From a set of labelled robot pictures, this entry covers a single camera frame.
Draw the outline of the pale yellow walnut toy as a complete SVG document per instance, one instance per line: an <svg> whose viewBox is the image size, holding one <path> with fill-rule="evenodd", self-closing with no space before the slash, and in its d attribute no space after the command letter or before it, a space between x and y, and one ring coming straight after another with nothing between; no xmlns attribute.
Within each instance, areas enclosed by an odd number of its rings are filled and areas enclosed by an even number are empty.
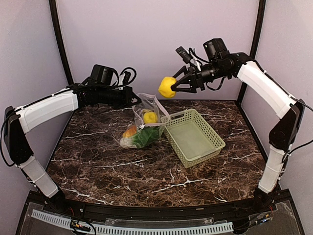
<svg viewBox="0 0 313 235"><path fill-rule="evenodd" d="M155 112L146 112L143 115L144 124L158 123L158 116Z"/></svg>

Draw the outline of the clear zip top bag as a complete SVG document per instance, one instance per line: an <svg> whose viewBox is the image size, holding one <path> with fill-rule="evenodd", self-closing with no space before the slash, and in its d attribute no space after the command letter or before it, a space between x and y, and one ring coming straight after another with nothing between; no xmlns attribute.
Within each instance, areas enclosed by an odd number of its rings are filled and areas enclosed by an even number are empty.
<svg viewBox="0 0 313 235"><path fill-rule="evenodd" d="M134 124L121 136L125 149L141 149L156 142L162 135L170 115L153 94L138 93L141 103L132 107Z"/></svg>

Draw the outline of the yellow lemon toy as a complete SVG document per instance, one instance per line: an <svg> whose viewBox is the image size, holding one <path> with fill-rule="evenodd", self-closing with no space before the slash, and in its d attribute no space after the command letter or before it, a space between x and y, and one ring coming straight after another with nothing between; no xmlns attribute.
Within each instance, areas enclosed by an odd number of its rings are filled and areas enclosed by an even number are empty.
<svg viewBox="0 0 313 235"><path fill-rule="evenodd" d="M176 92L172 90L171 86L176 82L177 80L173 77L164 77L158 89L159 93L165 98L173 98Z"/></svg>

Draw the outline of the orange yellow toy food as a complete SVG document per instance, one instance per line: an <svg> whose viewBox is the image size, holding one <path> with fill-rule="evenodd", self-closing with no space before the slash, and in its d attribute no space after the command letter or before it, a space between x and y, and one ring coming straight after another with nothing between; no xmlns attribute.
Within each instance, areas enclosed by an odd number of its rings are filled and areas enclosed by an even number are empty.
<svg viewBox="0 0 313 235"><path fill-rule="evenodd" d="M135 125L130 126L122 135L123 138L130 138L137 133L137 127Z"/></svg>

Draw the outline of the green white bok choy toy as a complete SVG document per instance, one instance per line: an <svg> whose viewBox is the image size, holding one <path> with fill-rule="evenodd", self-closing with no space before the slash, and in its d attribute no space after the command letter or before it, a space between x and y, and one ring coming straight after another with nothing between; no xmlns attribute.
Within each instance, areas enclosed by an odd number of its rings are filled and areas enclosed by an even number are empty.
<svg viewBox="0 0 313 235"><path fill-rule="evenodd" d="M160 128L155 127L144 127L143 129L137 129L137 133L130 138L121 137L119 144L123 148L134 148L141 149L151 143L157 141L160 138Z"/></svg>

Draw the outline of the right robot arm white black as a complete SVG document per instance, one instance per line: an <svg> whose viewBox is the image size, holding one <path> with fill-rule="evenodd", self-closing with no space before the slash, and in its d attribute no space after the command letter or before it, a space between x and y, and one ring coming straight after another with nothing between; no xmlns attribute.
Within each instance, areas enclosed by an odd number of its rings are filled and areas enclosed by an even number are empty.
<svg viewBox="0 0 313 235"><path fill-rule="evenodd" d="M307 105L282 88L259 63L243 52L216 52L202 66L182 67L174 77L184 76L171 86L174 92L196 93L208 82L236 77L251 87L276 113L279 122L269 133L270 152L250 209L261 212L274 198L275 190L287 166L289 156Z"/></svg>

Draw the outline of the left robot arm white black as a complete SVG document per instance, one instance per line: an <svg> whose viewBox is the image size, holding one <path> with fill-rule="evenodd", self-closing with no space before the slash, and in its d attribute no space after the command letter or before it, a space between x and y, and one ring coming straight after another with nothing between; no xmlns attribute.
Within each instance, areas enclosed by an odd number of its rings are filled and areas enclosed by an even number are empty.
<svg viewBox="0 0 313 235"><path fill-rule="evenodd" d="M66 213L69 203L46 170L35 158L26 134L35 127L62 114L89 105L106 104L113 109L123 109L139 104L141 99L129 86L73 84L57 93L25 106L5 110L0 138L4 140L9 157L31 182L50 198L50 206L58 213Z"/></svg>

